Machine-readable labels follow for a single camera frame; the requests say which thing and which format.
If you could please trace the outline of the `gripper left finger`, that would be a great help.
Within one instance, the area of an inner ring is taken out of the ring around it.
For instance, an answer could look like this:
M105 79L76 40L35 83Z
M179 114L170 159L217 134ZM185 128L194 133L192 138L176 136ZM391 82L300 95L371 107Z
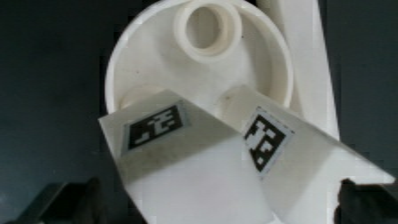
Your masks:
M99 179L48 184L14 224L107 224Z

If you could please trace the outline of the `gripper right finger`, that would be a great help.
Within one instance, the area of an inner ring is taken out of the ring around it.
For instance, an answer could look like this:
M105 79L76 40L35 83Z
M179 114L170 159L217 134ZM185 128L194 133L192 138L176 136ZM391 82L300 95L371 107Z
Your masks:
M341 181L334 224L398 224L398 181L391 184Z

